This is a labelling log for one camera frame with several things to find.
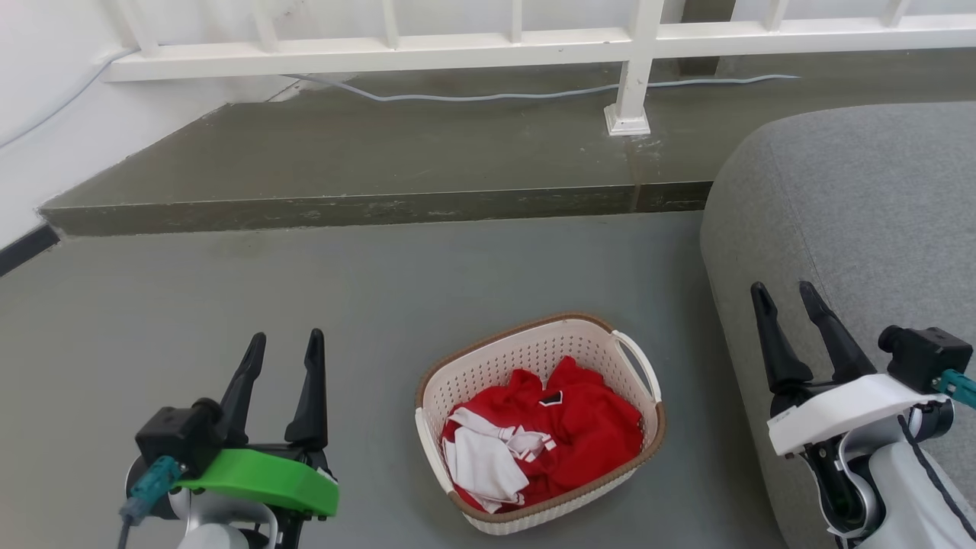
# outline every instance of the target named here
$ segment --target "gray floor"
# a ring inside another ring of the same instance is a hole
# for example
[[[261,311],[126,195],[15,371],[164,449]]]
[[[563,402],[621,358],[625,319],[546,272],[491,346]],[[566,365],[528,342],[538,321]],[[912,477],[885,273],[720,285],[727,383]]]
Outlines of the gray floor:
[[[327,339],[341,514],[303,547],[781,548],[698,247],[698,212],[77,239],[0,278],[4,545],[115,542],[132,436],[159,406],[218,398],[268,335],[249,433],[276,442],[308,332]],[[605,498],[505,539],[439,490],[413,396],[437,359],[524,320],[604,317],[647,352],[662,450]],[[132,549],[176,547],[147,521]]]
[[[669,62],[655,64],[654,80],[677,78]],[[711,181],[738,143],[772,120],[976,100],[975,63],[976,49],[725,58],[718,76],[802,78],[652,89],[652,133],[634,138],[607,135],[603,107],[613,92],[381,104],[329,89],[228,106],[41,211],[81,235],[623,213],[633,211],[635,186]],[[351,83],[380,95],[470,96],[579,89],[619,74],[616,64],[590,64],[370,73]],[[537,190],[558,192],[540,198]]]

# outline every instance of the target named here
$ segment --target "cable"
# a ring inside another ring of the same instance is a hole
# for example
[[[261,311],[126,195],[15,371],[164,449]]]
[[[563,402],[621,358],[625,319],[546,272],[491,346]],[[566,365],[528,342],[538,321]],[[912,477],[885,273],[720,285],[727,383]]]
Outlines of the cable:
[[[380,103],[388,103],[391,101],[441,101],[445,103],[474,103],[478,101],[495,101],[499,99],[556,99],[565,98],[571,96],[583,96],[588,94],[598,94],[600,92],[606,92],[609,90],[616,90],[620,87],[620,84],[608,84],[606,86],[599,86],[597,88],[587,88],[584,90],[570,90],[568,92],[555,92],[551,94],[495,94],[491,96],[473,96],[473,97],[452,97],[452,96],[428,96],[422,94],[408,94],[402,96],[378,96],[371,94],[369,92],[360,90],[359,88],[354,88],[339,82],[337,80],[330,80],[328,78],[320,78],[318,76],[305,76],[303,74],[282,74],[288,78],[296,78],[298,80],[306,80],[308,82],[317,82],[319,84],[327,84],[329,86],[335,86],[337,88],[352,92],[357,96],[362,96],[366,99],[373,101],[378,101]],[[698,78],[695,80],[675,80],[673,82],[651,82],[648,84],[648,88],[673,88],[676,86],[694,86],[698,84],[753,84],[754,82],[762,82],[764,80],[777,80],[782,78],[799,78],[799,76],[791,76],[789,74],[765,74],[763,76],[756,76],[753,78]]]
[[[946,490],[946,487],[942,484],[939,476],[936,475],[932,464],[928,462],[925,454],[922,453],[921,448],[918,446],[918,442],[915,441],[915,437],[913,437],[912,432],[909,431],[908,423],[905,422],[905,416],[898,416],[898,424],[902,426],[902,433],[905,434],[905,439],[908,440],[909,445],[912,447],[912,451],[915,452],[915,458],[918,459],[918,463],[925,470],[925,474],[928,475],[928,480],[932,481],[935,488],[939,490],[939,493],[942,494],[942,499],[946,501],[946,505],[949,506],[949,508],[953,511],[953,514],[956,515],[956,517],[962,523],[962,528],[966,530],[969,537],[972,538],[973,541],[976,541],[976,530],[974,530],[973,526],[969,524],[969,521],[966,519],[965,515],[962,514],[962,510],[959,509],[959,506],[956,505],[955,501],[953,501],[953,497],[949,494],[949,491]]]
[[[93,72],[92,73],[92,76],[90,78],[88,78],[88,80],[86,80],[81,86],[79,86],[78,89],[75,90],[75,92],[71,95],[71,97],[69,97],[66,101],[62,102],[60,105],[58,105],[58,107],[56,107],[54,110],[52,110],[51,112],[49,112],[46,116],[42,117],[37,122],[28,122],[28,123],[24,124],[23,126],[21,126],[22,129],[15,130],[14,132],[12,132],[11,133],[11,136],[13,136],[13,137],[0,138],[0,148],[6,147],[7,145],[13,143],[14,141],[22,138],[23,136],[27,135],[28,133],[30,133],[32,131],[34,131],[41,124],[43,124],[43,123],[47,122],[48,120],[50,120],[55,114],[58,114],[66,106],[68,106],[71,102],[73,102],[74,100],[78,99],[78,96],[80,96],[81,94],[83,94],[85,92],[85,90],[87,90],[88,87],[92,85],[92,82],[95,82],[96,78],[98,78],[105,71],[105,69],[108,68],[108,66],[110,64],[112,64],[112,62],[114,62],[116,60],[119,60],[119,59],[122,59],[122,58],[128,56],[129,54],[134,54],[137,51],[138,51],[137,49],[124,50],[124,51],[121,51],[121,52],[119,52],[117,54],[113,54],[113,55],[105,58],[105,61],[102,62],[102,65],[99,66],[98,70],[96,70],[95,72]]]
[[[125,549],[125,546],[129,543],[129,530],[132,528],[132,519],[125,517],[122,519],[122,531],[119,532],[119,545],[118,549]]]

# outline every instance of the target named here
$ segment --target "white basket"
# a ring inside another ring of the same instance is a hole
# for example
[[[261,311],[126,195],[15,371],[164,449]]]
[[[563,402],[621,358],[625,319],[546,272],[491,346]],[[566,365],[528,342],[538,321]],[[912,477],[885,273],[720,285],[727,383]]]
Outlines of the white basket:
[[[636,358],[650,390],[640,380],[624,348]],[[441,453],[440,434],[451,409],[485,388],[506,385],[516,368],[549,379],[567,355],[580,366],[603,374],[607,386],[640,411],[640,428],[644,432],[640,454],[611,473],[549,501],[494,515],[471,507],[454,491]],[[468,522],[494,535],[551,521],[619,486],[657,451],[665,432],[661,388],[647,357],[630,337],[598,318],[579,314],[560,315],[521,326],[435,365],[427,372],[417,393],[416,420],[421,444],[441,488]]]

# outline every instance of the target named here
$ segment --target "teal cable connector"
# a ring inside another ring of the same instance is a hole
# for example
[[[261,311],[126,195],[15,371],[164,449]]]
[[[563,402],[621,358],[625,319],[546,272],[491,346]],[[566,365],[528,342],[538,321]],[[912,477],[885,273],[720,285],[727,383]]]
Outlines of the teal cable connector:
[[[144,475],[132,486],[132,496],[119,509],[124,521],[138,526],[149,514],[159,498],[166,495],[183,475],[177,460],[164,455],[154,461]]]
[[[948,395],[954,401],[976,408],[976,381],[955,370],[950,369],[942,372],[935,389],[943,395]]]

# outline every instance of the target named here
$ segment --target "railing post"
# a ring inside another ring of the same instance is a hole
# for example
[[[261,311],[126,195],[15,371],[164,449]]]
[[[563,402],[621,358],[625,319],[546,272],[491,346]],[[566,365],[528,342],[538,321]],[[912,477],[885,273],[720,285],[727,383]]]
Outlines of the railing post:
[[[909,9],[912,0],[889,0],[884,14],[881,15],[881,24],[894,28],[901,24],[902,17]]]
[[[396,28],[396,10],[393,0],[383,0],[383,27],[386,31],[386,46],[391,50],[400,47],[400,31]]]
[[[270,54],[278,51],[278,34],[274,31],[274,21],[267,12],[265,0],[251,0],[251,11],[254,13],[254,25],[258,28],[264,50]]]
[[[512,44],[522,43],[522,0],[511,0],[511,36]]]
[[[787,6],[789,5],[790,0],[772,0],[769,3],[769,11],[766,12],[766,19],[762,22],[766,26],[766,30],[779,32],[780,26],[783,25],[783,16],[787,14]]]
[[[630,58],[621,70],[617,102],[603,110],[607,130],[612,136],[651,133],[644,112],[644,96],[647,95],[664,5],[665,0],[637,0],[636,11],[630,20]]]
[[[137,3],[137,0],[119,0],[119,9],[122,11],[122,17],[125,18],[126,24],[129,25],[129,30],[136,37],[142,54],[147,57],[158,54],[159,41],[149,30],[142,13],[142,6]]]

